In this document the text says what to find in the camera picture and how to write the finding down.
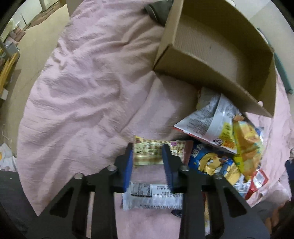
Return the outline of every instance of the pink blanket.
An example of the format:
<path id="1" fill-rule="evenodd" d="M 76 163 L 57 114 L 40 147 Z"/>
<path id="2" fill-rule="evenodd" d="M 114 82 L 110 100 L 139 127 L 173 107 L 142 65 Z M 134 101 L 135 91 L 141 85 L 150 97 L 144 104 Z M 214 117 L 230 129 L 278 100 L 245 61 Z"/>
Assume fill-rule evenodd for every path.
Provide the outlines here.
<path id="1" fill-rule="evenodd" d="M 37 214 L 77 172 L 99 172 L 134 135 L 172 140 L 172 126 L 195 110 L 196 90 L 152 71 L 163 27 L 140 0 L 84 0 L 34 84 L 19 126 L 18 170 Z M 292 118 L 280 78 L 274 119 L 251 115 L 266 128 L 263 167 L 275 185 L 289 158 Z M 133 180 L 162 182 L 162 166 L 142 167 Z M 258 200 L 252 196 L 250 204 Z M 179 218 L 165 210 L 120 208 L 119 238 L 177 238 Z"/>

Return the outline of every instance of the white snack bag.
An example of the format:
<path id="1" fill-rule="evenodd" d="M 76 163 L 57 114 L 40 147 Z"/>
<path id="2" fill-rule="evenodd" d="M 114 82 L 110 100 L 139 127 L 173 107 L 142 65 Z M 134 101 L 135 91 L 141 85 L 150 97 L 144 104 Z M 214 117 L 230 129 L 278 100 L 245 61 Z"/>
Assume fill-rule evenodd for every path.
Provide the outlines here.
<path id="1" fill-rule="evenodd" d="M 0 170 L 1 171 L 17 172 L 16 158 L 12 156 L 9 158 L 1 159 L 0 160 Z"/>
<path id="2" fill-rule="evenodd" d="M 0 146 L 0 159 L 10 158 L 12 157 L 11 149 L 8 147 L 6 143 Z"/>
<path id="3" fill-rule="evenodd" d="M 233 136 L 233 118 L 240 111 L 223 94 L 202 87 L 197 111 L 193 112 L 174 128 L 222 150 L 237 153 Z"/>
<path id="4" fill-rule="evenodd" d="M 183 194 L 173 194 L 166 184 L 131 182 L 123 193 L 123 209 L 182 209 Z"/>
<path id="5" fill-rule="evenodd" d="M 233 185 L 233 187 L 238 191 L 238 193 L 245 198 L 251 185 L 251 179 L 247 182 L 244 182 L 244 175 L 241 174 L 239 180 Z"/>

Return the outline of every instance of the blue snack bag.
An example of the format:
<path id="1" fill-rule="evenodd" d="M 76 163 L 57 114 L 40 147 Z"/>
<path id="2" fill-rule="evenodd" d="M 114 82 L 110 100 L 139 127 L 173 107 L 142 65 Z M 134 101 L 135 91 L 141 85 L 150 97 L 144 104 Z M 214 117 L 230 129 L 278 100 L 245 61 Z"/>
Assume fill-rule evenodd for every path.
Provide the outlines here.
<path id="1" fill-rule="evenodd" d="M 241 177 L 240 171 L 228 154 L 217 151 L 199 141 L 194 141 L 188 166 L 199 173 L 209 175 L 221 173 L 232 185 Z"/>

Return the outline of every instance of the floor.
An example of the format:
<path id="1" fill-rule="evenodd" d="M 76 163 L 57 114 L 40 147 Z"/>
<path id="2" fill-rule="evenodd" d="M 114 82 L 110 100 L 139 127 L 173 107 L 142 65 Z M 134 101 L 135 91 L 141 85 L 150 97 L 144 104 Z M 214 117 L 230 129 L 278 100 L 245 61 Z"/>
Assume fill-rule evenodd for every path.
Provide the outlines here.
<path id="1" fill-rule="evenodd" d="M 1 143 L 5 142 L 16 156 L 17 133 L 23 116 L 26 100 L 31 88 L 41 73 L 46 60 L 56 47 L 57 40 L 69 21 L 67 6 L 58 9 L 41 24 L 27 29 L 18 47 L 21 56 L 16 64 L 11 82 L 6 88 L 9 93 L 3 103 L 0 127 L 3 134 Z"/>
<path id="2" fill-rule="evenodd" d="M 270 0 L 234 0 L 236 7 L 255 27 L 261 28 L 279 55 L 294 87 L 294 32 Z M 41 24 L 31 27 L 19 43 L 21 57 L 7 90 L 9 95 L 3 103 L 0 127 L 6 142 L 16 156 L 18 126 L 23 115 L 31 87 L 39 76 L 47 58 L 56 46 L 60 33 L 69 21 L 67 6 L 55 11 Z M 294 97 L 289 96 L 292 115 Z"/>
<path id="3" fill-rule="evenodd" d="M 46 11 L 40 12 L 34 19 L 24 28 L 24 30 L 29 29 L 33 26 L 39 25 L 43 21 L 45 21 L 52 13 L 60 8 L 59 2 L 54 3 L 51 7 L 49 7 Z"/>

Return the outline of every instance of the pink bedsheet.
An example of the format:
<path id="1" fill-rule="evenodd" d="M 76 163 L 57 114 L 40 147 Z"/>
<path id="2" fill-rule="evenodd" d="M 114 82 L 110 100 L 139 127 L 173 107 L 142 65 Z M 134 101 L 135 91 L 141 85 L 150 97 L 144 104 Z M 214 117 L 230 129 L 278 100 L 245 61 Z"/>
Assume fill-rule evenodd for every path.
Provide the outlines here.
<path id="1" fill-rule="evenodd" d="M 134 135 L 172 140 L 172 126 L 195 110 L 196 90 L 152 71 L 163 27 L 142 12 L 146 1 L 84 0 L 35 82 L 19 126 L 18 170 L 37 214 L 77 172 L 99 172 Z M 265 127 L 262 166 L 275 187 L 289 158 L 292 118 L 277 78 L 274 119 L 250 115 Z M 162 165 L 141 167 L 133 180 L 162 182 Z M 250 204 L 259 200 L 252 196 Z M 165 210 L 120 208 L 119 238 L 177 238 L 179 218 Z"/>

